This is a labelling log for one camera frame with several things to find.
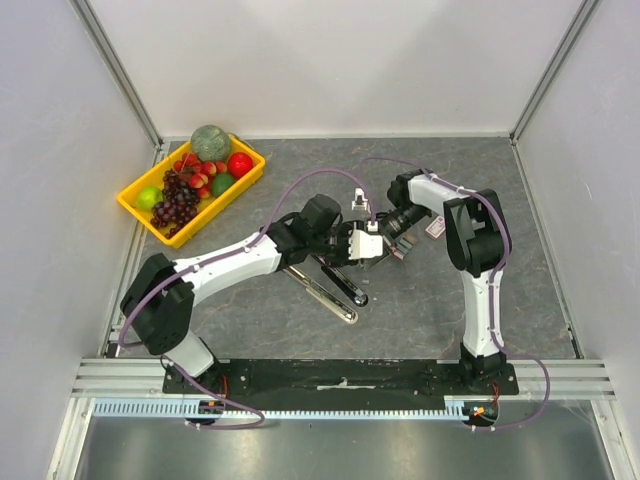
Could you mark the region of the red white staple box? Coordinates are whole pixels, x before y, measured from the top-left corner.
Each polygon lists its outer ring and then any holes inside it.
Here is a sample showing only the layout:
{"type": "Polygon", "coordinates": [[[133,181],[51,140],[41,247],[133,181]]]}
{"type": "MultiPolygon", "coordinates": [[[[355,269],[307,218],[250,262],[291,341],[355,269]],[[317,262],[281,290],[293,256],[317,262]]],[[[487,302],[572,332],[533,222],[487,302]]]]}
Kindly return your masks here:
{"type": "Polygon", "coordinates": [[[445,219],[437,216],[426,228],[425,233],[432,239],[439,239],[446,231],[445,219]]]}

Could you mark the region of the white black stapler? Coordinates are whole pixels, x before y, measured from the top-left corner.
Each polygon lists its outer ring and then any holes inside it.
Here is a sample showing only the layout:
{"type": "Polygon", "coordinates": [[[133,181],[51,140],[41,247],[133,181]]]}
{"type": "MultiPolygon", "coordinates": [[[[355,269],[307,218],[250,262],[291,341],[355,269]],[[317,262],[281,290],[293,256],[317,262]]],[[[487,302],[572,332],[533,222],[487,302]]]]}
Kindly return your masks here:
{"type": "Polygon", "coordinates": [[[312,279],[309,275],[296,267],[290,266],[284,269],[291,278],[301,284],[305,291],[315,298],[320,304],[349,325],[358,321],[358,313],[347,304],[339,300],[326,288],[312,279]]]}

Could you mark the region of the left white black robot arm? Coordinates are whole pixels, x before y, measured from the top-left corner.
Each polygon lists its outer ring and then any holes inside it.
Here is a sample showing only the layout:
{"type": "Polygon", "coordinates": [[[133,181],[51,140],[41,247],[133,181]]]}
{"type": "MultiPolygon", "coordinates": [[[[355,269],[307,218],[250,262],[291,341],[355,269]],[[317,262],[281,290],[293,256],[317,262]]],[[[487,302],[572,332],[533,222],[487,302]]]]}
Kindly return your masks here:
{"type": "Polygon", "coordinates": [[[349,247],[358,227],[357,222],[343,221],[335,200],[317,194],[301,211],[227,248],[175,261],[153,255],[121,300],[121,312],[150,354],[179,365],[196,392],[211,392],[220,371],[214,354],[190,329],[194,306],[235,284],[291,270],[313,258],[355,306],[363,307],[366,293],[340,270],[354,262],[349,247]]]}

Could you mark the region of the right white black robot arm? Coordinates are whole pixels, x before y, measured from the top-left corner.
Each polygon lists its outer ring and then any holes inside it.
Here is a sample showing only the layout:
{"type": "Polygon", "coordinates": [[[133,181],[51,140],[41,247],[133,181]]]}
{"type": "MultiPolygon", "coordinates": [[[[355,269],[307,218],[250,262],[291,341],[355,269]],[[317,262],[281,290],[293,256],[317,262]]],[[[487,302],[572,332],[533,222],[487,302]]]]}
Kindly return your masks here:
{"type": "Polygon", "coordinates": [[[499,197],[492,189],[468,190],[416,170],[397,176],[387,198],[394,208],[377,215],[386,256],[405,256],[400,239],[423,218],[444,219],[447,254],[460,272],[465,303],[457,377],[465,391],[481,393],[508,368],[499,288],[512,240],[499,197]]]}

